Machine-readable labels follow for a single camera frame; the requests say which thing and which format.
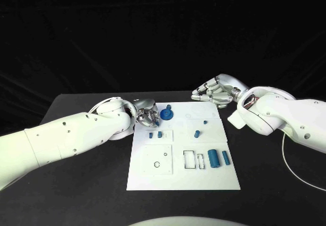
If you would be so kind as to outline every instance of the black backdrop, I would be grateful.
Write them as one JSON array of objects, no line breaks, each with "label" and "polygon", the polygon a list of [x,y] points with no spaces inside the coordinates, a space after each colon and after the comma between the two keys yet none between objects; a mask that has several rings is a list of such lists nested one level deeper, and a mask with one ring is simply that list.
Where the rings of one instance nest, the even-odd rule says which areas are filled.
[{"label": "black backdrop", "polygon": [[193,90],[219,73],[324,99],[319,9],[275,1],[0,3],[0,133],[37,125],[60,93]]}]

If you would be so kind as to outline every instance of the robotic hand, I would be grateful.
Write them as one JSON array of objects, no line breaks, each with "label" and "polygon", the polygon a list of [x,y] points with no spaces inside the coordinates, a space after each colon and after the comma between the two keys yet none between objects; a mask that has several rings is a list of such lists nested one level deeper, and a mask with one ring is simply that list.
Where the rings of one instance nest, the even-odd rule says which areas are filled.
[{"label": "robotic hand", "polygon": [[31,129],[0,137],[0,190],[31,170],[72,157],[134,132],[138,122],[158,126],[158,110],[153,99],[119,97],[99,102],[88,113],[63,117]]},{"label": "robotic hand", "polygon": [[236,111],[228,118],[241,129],[245,125],[262,135],[275,129],[284,131],[294,142],[326,153],[326,103],[295,100],[291,94],[272,87],[248,88],[226,74],[218,75],[192,92],[192,99],[210,101],[218,108],[232,100]]}]

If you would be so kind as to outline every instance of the black table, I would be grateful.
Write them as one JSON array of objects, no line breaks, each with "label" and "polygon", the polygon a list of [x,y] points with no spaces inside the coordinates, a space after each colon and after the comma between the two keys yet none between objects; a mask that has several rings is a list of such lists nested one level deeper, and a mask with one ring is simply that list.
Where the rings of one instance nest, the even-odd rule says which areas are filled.
[{"label": "black table", "polygon": [[[86,112],[104,99],[154,98],[184,102],[190,91],[59,95],[42,123]],[[241,191],[127,191],[132,135],[31,171],[0,192],[0,225],[125,226],[151,218],[202,216],[248,225],[324,225],[326,192],[290,173],[278,130],[269,136],[226,121],[235,103],[219,110]],[[285,138],[297,174],[326,187],[326,155]]]}]

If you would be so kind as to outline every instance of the blue object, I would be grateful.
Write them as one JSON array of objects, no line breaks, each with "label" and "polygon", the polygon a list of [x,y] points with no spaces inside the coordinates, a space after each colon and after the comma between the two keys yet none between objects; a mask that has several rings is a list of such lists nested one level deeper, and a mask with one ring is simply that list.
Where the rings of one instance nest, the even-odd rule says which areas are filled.
[{"label": "blue object", "polygon": [[210,149],[207,151],[209,153],[209,163],[212,168],[218,168],[220,166],[219,164],[219,157],[218,157],[218,152],[215,149]]},{"label": "blue object", "polygon": [[197,138],[197,137],[199,137],[199,133],[200,133],[200,131],[199,131],[199,130],[196,130],[196,132],[194,132],[194,138]]},{"label": "blue object", "polygon": [[170,105],[167,105],[166,109],[161,110],[160,117],[163,120],[170,120],[173,118],[173,111]]},{"label": "blue object", "polygon": [[222,151],[222,156],[223,156],[225,164],[228,166],[229,165],[229,157],[228,157],[226,151]]}]

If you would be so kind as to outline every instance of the rectangular slot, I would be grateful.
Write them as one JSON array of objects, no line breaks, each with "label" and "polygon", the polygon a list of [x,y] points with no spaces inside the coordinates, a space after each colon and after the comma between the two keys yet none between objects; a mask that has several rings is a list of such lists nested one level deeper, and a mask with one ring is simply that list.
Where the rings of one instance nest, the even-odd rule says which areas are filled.
[{"label": "rectangular slot", "polygon": [[184,169],[194,169],[194,152],[193,151],[183,151],[183,158],[184,158]]},{"label": "rectangular slot", "polygon": [[203,162],[202,154],[197,154],[197,167],[199,167],[200,170],[205,169],[205,162]]}]

